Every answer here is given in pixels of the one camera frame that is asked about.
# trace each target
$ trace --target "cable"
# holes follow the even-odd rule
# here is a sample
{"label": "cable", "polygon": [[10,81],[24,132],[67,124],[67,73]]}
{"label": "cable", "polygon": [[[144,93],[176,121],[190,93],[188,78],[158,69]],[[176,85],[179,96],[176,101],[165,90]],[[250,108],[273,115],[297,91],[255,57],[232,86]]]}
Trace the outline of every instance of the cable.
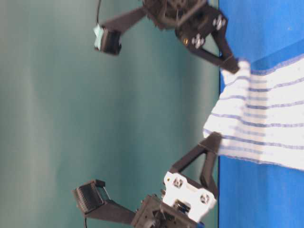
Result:
{"label": "cable", "polygon": [[98,0],[96,24],[99,24],[99,10],[100,10],[101,0]]}
{"label": "cable", "polygon": [[85,217],[85,220],[84,220],[84,227],[87,228],[87,226],[86,226],[86,217]]}

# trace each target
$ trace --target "screw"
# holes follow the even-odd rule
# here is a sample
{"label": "screw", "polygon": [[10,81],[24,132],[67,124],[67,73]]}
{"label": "screw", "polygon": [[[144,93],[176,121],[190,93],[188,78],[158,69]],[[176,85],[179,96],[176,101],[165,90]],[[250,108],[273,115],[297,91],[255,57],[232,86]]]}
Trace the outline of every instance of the screw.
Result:
{"label": "screw", "polygon": [[188,45],[189,44],[189,40],[188,40],[188,38],[185,38],[183,41],[182,41],[183,43],[184,43],[184,45]]}

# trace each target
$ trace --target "striped cloth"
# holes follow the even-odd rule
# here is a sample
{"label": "striped cloth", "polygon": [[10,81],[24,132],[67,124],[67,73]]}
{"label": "striped cloth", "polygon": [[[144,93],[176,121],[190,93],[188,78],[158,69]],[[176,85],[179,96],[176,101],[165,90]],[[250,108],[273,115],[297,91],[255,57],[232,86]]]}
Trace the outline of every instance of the striped cloth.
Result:
{"label": "striped cloth", "polygon": [[204,126],[219,132],[220,155],[304,170],[304,56],[268,71],[239,61]]}

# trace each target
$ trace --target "towel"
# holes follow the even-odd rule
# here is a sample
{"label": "towel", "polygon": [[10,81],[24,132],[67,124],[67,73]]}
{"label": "towel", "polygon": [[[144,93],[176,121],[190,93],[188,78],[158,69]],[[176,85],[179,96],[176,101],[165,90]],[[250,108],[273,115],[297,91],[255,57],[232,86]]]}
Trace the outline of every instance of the towel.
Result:
{"label": "towel", "polygon": [[203,133],[219,132],[219,155],[304,170],[304,56],[268,71],[223,70],[225,89]]}

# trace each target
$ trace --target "green backdrop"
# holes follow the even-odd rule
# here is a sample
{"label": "green backdrop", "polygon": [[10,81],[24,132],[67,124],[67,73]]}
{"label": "green backdrop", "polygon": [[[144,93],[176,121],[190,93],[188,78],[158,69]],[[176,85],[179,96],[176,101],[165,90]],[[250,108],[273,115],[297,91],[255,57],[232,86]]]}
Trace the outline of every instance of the green backdrop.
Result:
{"label": "green backdrop", "polygon": [[[0,1],[2,228],[81,228],[71,190],[93,178],[136,210],[202,139],[218,69],[148,19],[125,34],[119,57],[94,51],[96,5]],[[101,21],[139,5],[104,0]],[[197,178],[201,165],[189,175]],[[205,222],[217,226],[217,209]],[[88,227],[122,225],[89,220]]]}

